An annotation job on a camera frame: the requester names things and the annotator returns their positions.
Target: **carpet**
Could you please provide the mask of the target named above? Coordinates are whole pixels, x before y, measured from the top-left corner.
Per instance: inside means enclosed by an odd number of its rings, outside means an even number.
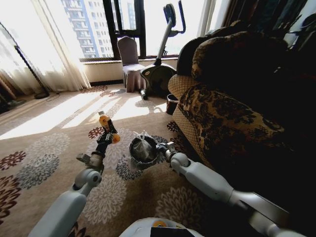
[[[118,84],[31,100],[1,115],[0,236],[27,236],[71,187],[84,168],[76,155],[90,154],[102,132],[100,110],[112,118],[121,141],[108,147],[102,182],[91,191],[69,236],[117,237],[146,217],[171,219],[206,236],[228,233],[230,228],[218,223],[229,219],[235,223],[231,227],[239,226],[233,213],[211,202],[166,161],[143,171],[129,169],[133,131],[146,130],[158,142],[174,141],[177,150],[196,157],[165,112],[165,102],[158,97],[144,101]]]

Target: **patterned sofa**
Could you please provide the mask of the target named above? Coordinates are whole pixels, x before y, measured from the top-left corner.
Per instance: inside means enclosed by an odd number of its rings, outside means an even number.
[[[235,188],[288,208],[295,154],[274,118],[274,100],[266,99],[279,92],[273,72],[287,45],[260,33],[222,30],[182,49],[168,85],[179,99],[173,119],[205,165]]]

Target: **window frame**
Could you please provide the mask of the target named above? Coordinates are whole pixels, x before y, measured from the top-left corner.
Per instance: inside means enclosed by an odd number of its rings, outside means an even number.
[[[114,9],[112,8],[111,0],[103,0],[105,18],[108,25],[108,34],[110,36],[110,42],[112,45],[113,57],[99,57],[99,58],[80,58],[81,62],[95,62],[95,61],[116,61],[121,60],[118,48],[118,38],[129,36],[131,38],[139,38],[139,59],[154,59],[156,55],[146,55],[146,28],[145,28],[145,10],[144,0],[134,0],[135,9],[135,30],[122,29],[122,22],[119,10],[119,0],[114,1]],[[115,28],[113,10],[116,11],[116,18],[118,23],[118,29]],[[166,55],[163,58],[178,58],[179,54]]]

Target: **white sheer curtain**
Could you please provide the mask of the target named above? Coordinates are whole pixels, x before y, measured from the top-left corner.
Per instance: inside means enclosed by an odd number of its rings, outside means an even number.
[[[0,20],[15,38],[24,54],[32,63],[41,81],[53,91],[76,91],[90,87],[82,70],[79,42],[70,25],[60,0],[10,0],[0,6]],[[10,40],[1,38],[6,46],[0,55],[9,50],[10,57],[20,72],[12,74],[12,67],[1,66],[13,81],[13,86],[28,94],[37,92],[38,85],[29,75],[25,64],[18,59]]]

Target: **fishnet fabric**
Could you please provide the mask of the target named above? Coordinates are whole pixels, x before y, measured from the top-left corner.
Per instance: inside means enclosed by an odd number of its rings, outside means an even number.
[[[174,75],[168,84],[169,91],[180,100],[181,96],[192,86],[200,82],[194,80],[191,76]]]

